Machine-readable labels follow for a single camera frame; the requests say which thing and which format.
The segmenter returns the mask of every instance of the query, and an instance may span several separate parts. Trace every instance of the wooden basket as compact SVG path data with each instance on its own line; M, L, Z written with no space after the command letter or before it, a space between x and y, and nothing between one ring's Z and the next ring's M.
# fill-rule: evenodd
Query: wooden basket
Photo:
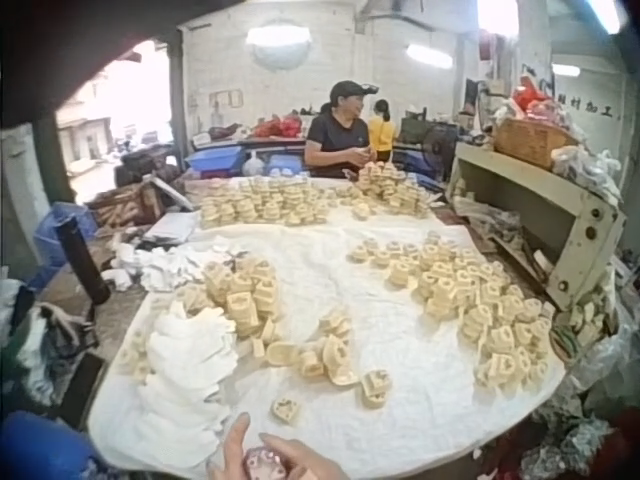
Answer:
M127 185L99 194L87 203L99 227L152 225L164 213L158 193L150 184Z
M566 130L532 120L513 118L505 119L498 127L493 141L496 152L545 170L551 170L551 151L567 145L578 145L578 141Z

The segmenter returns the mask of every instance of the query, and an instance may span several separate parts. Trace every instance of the white fabric pieces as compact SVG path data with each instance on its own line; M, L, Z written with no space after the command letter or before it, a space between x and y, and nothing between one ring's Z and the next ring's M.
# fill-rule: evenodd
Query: white fabric pieces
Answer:
M222 263L231 259L227 241L213 239L211 245L195 250L189 245L150 252L136 250L133 245L119 243L115 246L116 258L111 261L113 270L103 278L114 280L118 290L125 288L122 271L129 276L140 275L140 284L149 292L172 292L189 281L202 281L202 270L211 262Z
M218 447L231 410L219 383L238 363L235 324L220 308L187 318L180 302L154 322L147 342L153 373L137 387L131 428L144 455L167 469L192 468Z

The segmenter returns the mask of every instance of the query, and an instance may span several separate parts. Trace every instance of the white cloth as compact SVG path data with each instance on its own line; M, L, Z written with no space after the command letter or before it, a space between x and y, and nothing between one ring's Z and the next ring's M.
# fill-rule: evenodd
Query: white cloth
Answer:
M203 268L208 263L221 263L231 258L229 248L223 239L213 239L213 245L203 250L180 245L169 250L154 248L148 252L136 250L128 243L119 243L116 258L111 261L113 268L107 270L103 278L113 279L118 290L126 289L127 282L121 273L126 272L129 277L140 275L140 285L149 292L172 292L187 282L202 281Z
M243 411L251 415L246 447L259 445L258 433L266 431L308 443L340 463L350 478L390 478L473 451L551 395L565 372L555 356L537 393L485 398L474 388L476 358L458 345L457 323L437 328L433 321L425 321L422 306L410 290L390 289L381 271L346 259L365 238L373 237L382 245L392 240L419 243L434 229L474 248L464 227L402 216L376 216L372 222L354 224L348 210L336 216L332 224L340 222L342 228L237 225L195 235L194 240L201 243L193 248L223 235L274 265L284 312L283 334L291 341L305 341L322 315L332 307L346 306L353 319L352 357L357 373L384 368L393 381L387 405L368 410L360 404L357 389L337 389L328 380L308 382L291 368L256 369L243 361L225 390L232 395L232 418ZM144 315L136 316L137 326L132 328L140 328ZM301 403L295 426L282 425L269 413L271 402L283 395ZM89 432L110 463L161 469L140 451L135 432L116 434L108 428L117 421L128 430L128 421L139 415L138 402L135 389L110 371L91 411ZM222 461L220 449L215 458ZM169 471L206 478L202 465Z

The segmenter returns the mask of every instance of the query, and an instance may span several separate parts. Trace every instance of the blue plastic bin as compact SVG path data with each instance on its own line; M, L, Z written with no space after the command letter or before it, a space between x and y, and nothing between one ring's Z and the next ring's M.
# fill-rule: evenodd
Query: blue plastic bin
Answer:
M266 167L266 174L269 175L271 170L279 169L282 171L287 168L292 174L297 175L304 170L304 162L300 155L272 155Z
M28 412L14 412L0 429L3 478L69 480L116 478L89 437Z
M40 267L31 280L27 283L27 287L34 291L34 293L40 293L45 289L49 282L53 280L53 277L58 273L61 267Z
M245 151L242 147L211 148L186 159L200 178L228 178L242 175Z
M85 241L89 241L95 236L98 225L87 207L74 203L54 203L33 235L33 240L46 266L61 267L67 263L67 257L56 235L56 226L71 216L76 217Z

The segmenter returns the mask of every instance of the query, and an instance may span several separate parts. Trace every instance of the box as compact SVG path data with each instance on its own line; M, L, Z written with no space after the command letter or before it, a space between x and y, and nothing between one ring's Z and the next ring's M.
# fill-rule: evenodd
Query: box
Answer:
M243 147L233 146L201 150L185 161L200 178L230 178L242 175L245 157Z
M560 127L507 118L496 130L493 148L498 153L551 170L551 152L577 144L578 141Z
M164 205L156 189L148 183L138 183L101 193L87 207L100 227L152 225L163 214Z

